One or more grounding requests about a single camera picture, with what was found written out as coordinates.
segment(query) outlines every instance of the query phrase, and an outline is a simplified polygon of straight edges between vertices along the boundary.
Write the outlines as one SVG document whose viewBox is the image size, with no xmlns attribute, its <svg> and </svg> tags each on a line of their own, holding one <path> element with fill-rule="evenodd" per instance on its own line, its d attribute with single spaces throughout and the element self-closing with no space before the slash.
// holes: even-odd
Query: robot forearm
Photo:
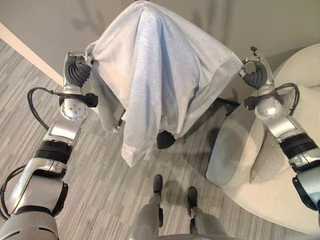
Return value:
<svg viewBox="0 0 320 240">
<path fill-rule="evenodd" d="M 10 218 L 0 229 L 4 239 L 58 239 L 54 216 L 63 208 L 68 185 L 62 181 L 67 163 L 88 115 L 98 98 L 83 96 L 82 86 L 90 75 L 91 59 L 68 53 L 64 63 L 64 86 L 60 95 L 60 115 L 34 157 L 25 166 L 7 201 Z"/>
<path fill-rule="evenodd" d="M 289 164 L 297 173 L 292 182 L 302 202 L 308 208 L 320 212 L 320 149 L 291 116 L 295 105 L 289 115 L 283 113 L 277 93 L 281 87 L 275 88 L 270 66 L 258 49 L 252 47 L 251 50 L 254 56 L 247 57 L 243 64 L 254 62 L 256 71 L 248 74 L 242 69 L 240 76 L 248 85 L 257 89 L 258 96 L 249 97 L 244 104 L 248 110 L 254 109 L 255 115 L 262 120 L 289 159 Z M 299 91 L 293 83 L 285 85 Z"/>
</svg>

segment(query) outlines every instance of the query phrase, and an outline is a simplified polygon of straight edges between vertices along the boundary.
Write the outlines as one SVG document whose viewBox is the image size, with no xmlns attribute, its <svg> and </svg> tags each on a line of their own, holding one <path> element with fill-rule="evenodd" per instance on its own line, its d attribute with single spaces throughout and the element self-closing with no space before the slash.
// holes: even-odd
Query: gray wall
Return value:
<svg viewBox="0 0 320 240">
<path fill-rule="evenodd" d="M 133 0 L 1 0 L 0 22 L 58 73 L 67 51 L 83 51 Z M 276 68 L 297 50 L 320 42 L 319 0 L 153 0 L 233 50 L 256 46 Z M 223 97 L 252 92 L 235 79 Z"/>
</svg>

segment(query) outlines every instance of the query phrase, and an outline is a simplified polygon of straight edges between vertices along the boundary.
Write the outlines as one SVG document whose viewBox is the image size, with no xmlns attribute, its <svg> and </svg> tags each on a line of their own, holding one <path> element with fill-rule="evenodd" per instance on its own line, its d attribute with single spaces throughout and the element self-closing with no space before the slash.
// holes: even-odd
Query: chair cushion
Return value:
<svg viewBox="0 0 320 240">
<path fill-rule="evenodd" d="M 262 146 L 265 130 L 254 111 L 240 105 L 223 123 L 215 141 L 206 178 L 220 186 L 249 181 L 250 169 Z"/>
<path fill-rule="evenodd" d="M 282 66 L 276 75 L 277 86 L 285 83 L 295 83 L 307 88 L 320 85 L 320 44 L 306 47 Z"/>
</svg>

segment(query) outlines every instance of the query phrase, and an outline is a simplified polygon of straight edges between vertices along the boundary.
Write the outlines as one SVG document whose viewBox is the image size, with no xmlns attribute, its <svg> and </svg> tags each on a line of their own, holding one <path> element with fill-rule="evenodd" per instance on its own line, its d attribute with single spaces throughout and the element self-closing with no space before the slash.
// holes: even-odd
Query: striped carpet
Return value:
<svg viewBox="0 0 320 240">
<path fill-rule="evenodd" d="M 62 90 L 0 40 L 1 181 L 33 156 L 46 133 L 27 103 L 28 90 L 36 86 Z M 34 104 L 51 126 L 59 114 L 58 97 L 36 92 Z M 63 211 L 56 218 L 60 239 L 126 239 L 135 215 L 152 193 L 156 174 L 162 174 L 164 179 L 161 235 L 189 232 L 186 191 L 192 185 L 198 189 L 199 207 L 218 217 L 232 237 L 282 240 L 303 236 L 247 212 L 205 179 L 225 113 L 223 105 L 214 103 L 173 146 L 157 150 L 154 159 L 129 168 L 121 159 L 121 136 L 104 132 L 98 115 L 92 111 L 68 162 L 64 181 L 69 185 L 69 193 Z"/>
</svg>

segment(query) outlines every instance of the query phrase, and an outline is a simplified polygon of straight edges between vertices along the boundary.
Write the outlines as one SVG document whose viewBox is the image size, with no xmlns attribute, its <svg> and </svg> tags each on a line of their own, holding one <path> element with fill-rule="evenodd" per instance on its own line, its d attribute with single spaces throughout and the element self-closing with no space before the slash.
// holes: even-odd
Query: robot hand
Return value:
<svg viewBox="0 0 320 240">
<path fill-rule="evenodd" d="M 320 225 L 320 149 L 306 131 L 292 117 L 299 101 L 298 87 L 287 83 L 275 88 L 271 68 L 260 51 L 251 47 L 254 56 L 247 57 L 243 64 L 254 62 L 256 70 L 247 73 L 245 68 L 239 72 L 243 80 L 255 88 L 258 97 L 251 96 L 244 101 L 248 110 L 254 110 L 257 118 L 279 144 L 289 159 L 289 164 L 297 175 L 292 179 L 302 202 L 310 209 L 319 211 Z M 277 90 L 294 87 L 296 98 L 289 115 L 283 113 Z"/>
</svg>

